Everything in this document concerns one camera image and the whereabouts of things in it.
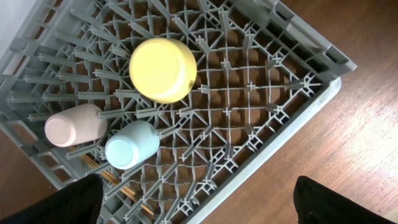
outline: yellow bowl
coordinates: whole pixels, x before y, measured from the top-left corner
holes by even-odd
[[[129,72],[132,84],[144,96],[159,103],[174,103],[192,89],[197,64],[180,41],[153,38],[135,49]]]

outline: brown wooden table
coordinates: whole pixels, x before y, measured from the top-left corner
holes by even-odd
[[[398,1],[284,2],[358,68],[205,223],[296,223],[292,194],[300,175],[386,215],[398,205]],[[0,142],[4,218],[55,189],[2,133]]]

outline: dish rack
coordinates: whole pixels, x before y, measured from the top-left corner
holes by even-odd
[[[31,4],[0,54],[0,128],[57,188],[101,174],[99,223],[199,223],[340,90],[356,68],[278,0],[58,0]],[[158,104],[134,89],[132,51],[153,37],[192,50],[189,95]],[[45,120],[82,103],[103,109],[101,139],[53,147]],[[129,170],[104,144],[134,120],[160,133]],[[21,139],[22,126],[35,141]]]

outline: cup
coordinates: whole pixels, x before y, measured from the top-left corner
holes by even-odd
[[[129,73],[144,96],[159,103],[175,103],[191,91],[197,64],[190,49],[180,41],[153,38],[135,49]]]
[[[106,120],[101,120],[101,109],[92,104],[79,105],[49,117],[44,126],[47,139],[58,147],[68,147],[102,137]]]
[[[159,145],[159,135],[153,125],[133,121],[106,142],[105,156],[113,167],[129,169],[154,155]]]

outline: wooden chopstick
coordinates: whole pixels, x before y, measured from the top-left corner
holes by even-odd
[[[76,147],[72,146],[72,147],[70,147],[70,150],[74,151],[74,150],[76,150]],[[80,156],[80,158],[83,159],[91,168],[95,168],[95,167],[99,166],[99,164],[97,162],[95,162],[92,158],[90,158],[90,156],[82,155],[82,156]],[[120,183],[120,180],[107,170],[102,171],[101,175],[106,180],[111,182],[113,185],[118,185]],[[137,201],[137,199],[135,198],[136,193],[130,187],[124,186],[120,191],[122,193],[124,193],[127,197],[129,197],[133,202]],[[150,208],[148,208],[146,205],[142,204],[141,207],[145,211],[147,211],[149,214],[155,215],[155,213]]]

